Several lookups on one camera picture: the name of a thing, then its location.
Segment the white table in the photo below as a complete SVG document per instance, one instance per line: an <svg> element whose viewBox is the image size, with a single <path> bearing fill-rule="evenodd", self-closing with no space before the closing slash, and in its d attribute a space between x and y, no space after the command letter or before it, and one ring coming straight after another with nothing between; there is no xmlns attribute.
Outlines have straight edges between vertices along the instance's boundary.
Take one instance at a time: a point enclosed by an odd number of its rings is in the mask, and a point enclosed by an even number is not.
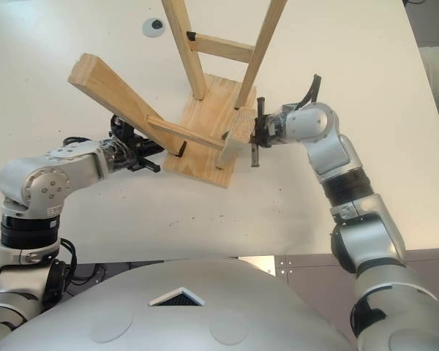
<svg viewBox="0 0 439 351"><path fill-rule="evenodd" d="M267 6L187 2L195 31L250 44ZM67 83L83 52L104 59L161 116L179 119L190 88L170 31L143 36L150 17L165 20L160 1L0 4L0 169L70 135L107 137L110 113ZM202 62L236 80L246 67ZM256 80L267 112L302 98L314 73L323 77L320 101L338 112L407 248L439 247L439 120L402 2L289 0ZM330 252L334 224L304 148L261 150L260 168L249 164L245 153L227 190L121 171L67 199L60 233L82 263Z"/></svg>

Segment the light wood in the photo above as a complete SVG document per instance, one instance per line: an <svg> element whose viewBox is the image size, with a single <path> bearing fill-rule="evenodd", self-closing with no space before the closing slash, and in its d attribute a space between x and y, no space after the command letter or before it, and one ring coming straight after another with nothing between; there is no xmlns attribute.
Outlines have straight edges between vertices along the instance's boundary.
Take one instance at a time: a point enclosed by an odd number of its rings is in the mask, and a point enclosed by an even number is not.
<svg viewBox="0 0 439 351"><path fill-rule="evenodd" d="M247 96L249 95L255 77L257 77L258 69L265 56L266 49L269 47L273 32L277 27L279 17L285 8L287 0L271 0L269 9L266 12L265 20L263 20L262 28L255 43L254 53L250 59L249 66L247 66L246 75L242 81L241 90L237 96L235 108L244 106Z"/></svg>
<svg viewBox="0 0 439 351"><path fill-rule="evenodd" d="M223 148L217 160L218 168L225 168L239 155L239 152L249 145L250 135L254 132L257 111L253 108L241 107L233 119Z"/></svg>
<svg viewBox="0 0 439 351"><path fill-rule="evenodd" d="M225 59L248 63L254 51L253 45L242 44L232 40L210 37L195 33L195 40L190 40L190 48L201 53L221 56Z"/></svg>
<svg viewBox="0 0 439 351"><path fill-rule="evenodd" d="M177 50L184 64L187 78L194 98L202 100L206 91L205 78L198 53L190 50L187 32L191 30L189 15L184 0L162 0L162 5L168 17L170 30L177 44Z"/></svg>
<svg viewBox="0 0 439 351"><path fill-rule="evenodd" d="M149 116L162 118L99 57L84 53L68 81L168 152L179 152L184 140L148 124Z"/></svg>
<svg viewBox="0 0 439 351"><path fill-rule="evenodd" d="M205 75L207 92L203 101L190 97L182 114L180 125L202 135L221 138L227 132L237 114L234 102L241 84L214 75ZM246 100L246 106L255 103L255 87ZM234 162L224 170L216 168L221 151L197 143L187 142L183 157L167 155L164 169L210 184L228 187Z"/></svg>
<svg viewBox="0 0 439 351"><path fill-rule="evenodd" d="M179 126L178 124L170 123L156 117L148 117L148 123L153 127L162 130L164 132L170 133L172 135L182 137L183 139L199 143L209 148L215 148L222 151L225 147L225 141L221 139L216 139L214 137L207 137L200 133L193 132L192 130Z"/></svg>

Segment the wooden block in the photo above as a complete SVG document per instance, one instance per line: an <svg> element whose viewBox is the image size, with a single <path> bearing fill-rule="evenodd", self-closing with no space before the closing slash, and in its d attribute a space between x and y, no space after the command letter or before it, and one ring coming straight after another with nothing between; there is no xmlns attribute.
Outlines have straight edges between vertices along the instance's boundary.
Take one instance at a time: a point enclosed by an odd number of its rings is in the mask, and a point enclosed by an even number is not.
<svg viewBox="0 0 439 351"><path fill-rule="evenodd" d="M266 12L265 20L263 20L262 28L258 34L257 42L255 43L254 53L250 59L249 66L247 66L246 75L242 81L241 90L237 96L235 108L244 106L249 91L252 88L255 77L257 77L258 69L262 64L266 49L269 47L273 32L277 27L279 17L285 8L287 0L271 0L269 9Z"/></svg>
<svg viewBox="0 0 439 351"><path fill-rule="evenodd" d="M239 109L226 137L225 147L217 160L218 168L223 169L234 162L240 150L249 145L250 135L254 132L256 117L257 111L253 108L241 107Z"/></svg>
<svg viewBox="0 0 439 351"><path fill-rule="evenodd" d="M99 57L84 53L68 81L168 152L179 152L184 140L148 124L148 116L162 118Z"/></svg>
<svg viewBox="0 0 439 351"><path fill-rule="evenodd" d="M207 91L202 101L190 97L182 114L180 125L202 135L221 138L227 132L237 114L234 102L241 84L214 75L205 75ZM255 103L255 87L245 105L252 107ZM183 157L168 155L164 169L189 176L210 184L228 187L234 162L224 170L216 168L221 151L197 143L187 142Z"/></svg>
<svg viewBox="0 0 439 351"><path fill-rule="evenodd" d="M190 39L190 48L192 50L221 56L225 59L248 63L254 51L253 45L210 37L205 34L190 32L188 37Z"/></svg>
<svg viewBox="0 0 439 351"><path fill-rule="evenodd" d="M206 91L205 78L198 54L190 50L187 32L191 28L184 0L162 0L162 5L168 17L170 30L173 32L187 78L192 87L193 96L196 99L202 100Z"/></svg>
<svg viewBox="0 0 439 351"><path fill-rule="evenodd" d="M170 133L172 135L176 135L178 137L182 137L183 139L190 140L195 143L208 146L209 148L215 148L222 151L225 147L225 142L222 139L208 137L200 133L193 132L186 127L179 126L178 124L170 123L156 117L149 116L148 123L150 123L153 127L159 130Z"/></svg>

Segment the bolt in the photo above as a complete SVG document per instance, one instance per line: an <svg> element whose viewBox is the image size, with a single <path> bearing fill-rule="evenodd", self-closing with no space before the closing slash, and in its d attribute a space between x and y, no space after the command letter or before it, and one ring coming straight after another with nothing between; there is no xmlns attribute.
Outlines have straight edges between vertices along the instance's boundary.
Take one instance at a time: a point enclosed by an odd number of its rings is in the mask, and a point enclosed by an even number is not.
<svg viewBox="0 0 439 351"><path fill-rule="evenodd" d="M151 24L151 27L153 27L153 29L161 29L162 22L160 20L154 20L153 23Z"/></svg>

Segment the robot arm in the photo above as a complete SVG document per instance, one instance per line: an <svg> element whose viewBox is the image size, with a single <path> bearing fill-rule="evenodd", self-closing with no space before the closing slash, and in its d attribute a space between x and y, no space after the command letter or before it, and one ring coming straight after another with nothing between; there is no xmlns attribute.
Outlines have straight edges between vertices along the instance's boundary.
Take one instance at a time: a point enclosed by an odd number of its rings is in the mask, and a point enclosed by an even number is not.
<svg viewBox="0 0 439 351"><path fill-rule="evenodd" d="M337 114L318 102L301 109L284 105L280 113L259 115L257 125L259 146L300 142L307 149L336 223L331 250L356 274L358 302L350 321L358 349L439 350L439 303L405 267L402 236L351 142L339 133Z"/></svg>
<svg viewBox="0 0 439 351"><path fill-rule="evenodd" d="M0 339L58 303L70 283L72 272L57 259L67 196L120 169L160 170L145 157L163 148L116 116L110 136L96 142L67 138L62 147L11 161L0 172Z"/></svg>

